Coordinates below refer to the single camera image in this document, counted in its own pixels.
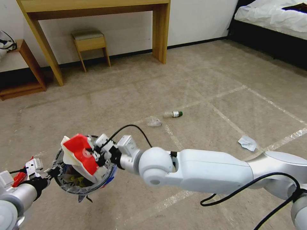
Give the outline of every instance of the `red and white item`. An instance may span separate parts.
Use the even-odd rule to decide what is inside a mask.
[[[64,136],[61,142],[64,151],[63,162],[73,168],[93,183],[97,183],[106,172],[105,167],[99,167],[94,157],[86,150],[91,149],[88,138],[77,134],[71,139]]]

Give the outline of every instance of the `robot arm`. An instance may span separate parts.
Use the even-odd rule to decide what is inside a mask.
[[[280,172],[292,175],[301,188],[307,189],[307,160],[291,154],[267,151],[245,162],[227,153],[195,149],[172,152],[153,147],[144,152],[130,135],[123,136],[117,145],[108,139],[103,134],[94,143],[93,155],[98,165],[109,160],[121,169],[140,175],[150,186],[173,185],[189,191],[230,194],[260,176]],[[0,230],[18,229],[24,212],[49,185],[51,178],[60,173],[59,168],[42,172],[42,165],[36,160],[26,164],[29,178],[16,188],[11,187],[12,177],[7,171],[0,173]],[[284,175],[262,179],[251,188],[265,188],[284,200],[296,189],[295,183]],[[304,193],[294,201],[291,210],[298,230],[306,229],[306,215]]]
[[[139,174],[150,186],[175,185],[189,191],[228,195],[269,173],[289,174],[305,189],[293,201],[291,218],[296,229],[306,229],[307,160],[303,158],[267,151],[245,162],[227,153],[195,149],[170,152],[153,147],[142,152],[131,136],[123,136],[117,145],[122,153],[122,168]],[[272,175],[250,188],[264,188],[284,200],[289,199],[296,190],[294,181],[284,175]]]

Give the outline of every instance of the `bag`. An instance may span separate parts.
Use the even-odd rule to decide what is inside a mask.
[[[8,51],[16,49],[16,42],[6,32],[0,30],[0,61]]]

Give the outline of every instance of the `beige carpet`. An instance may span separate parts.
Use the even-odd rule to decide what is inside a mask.
[[[168,50],[167,64],[150,54],[63,68],[63,87],[0,102],[1,169],[16,170],[32,156],[48,168],[64,135],[111,135],[139,124],[154,146],[228,152],[239,159],[253,154],[237,140],[246,134],[259,151],[286,151],[307,158],[307,73],[231,41]],[[177,119],[164,111],[182,110]],[[156,116],[161,127],[148,127]],[[128,128],[139,147],[138,130]],[[119,171],[94,203],[62,191],[55,182],[32,206],[23,229],[253,229],[282,202],[265,190],[246,190],[231,200],[203,208],[209,194],[175,187],[151,188],[138,176]],[[291,205],[262,229],[290,230]]]

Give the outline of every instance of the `bed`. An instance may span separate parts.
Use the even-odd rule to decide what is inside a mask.
[[[306,0],[239,0],[229,38],[307,69],[307,12],[285,10]]]

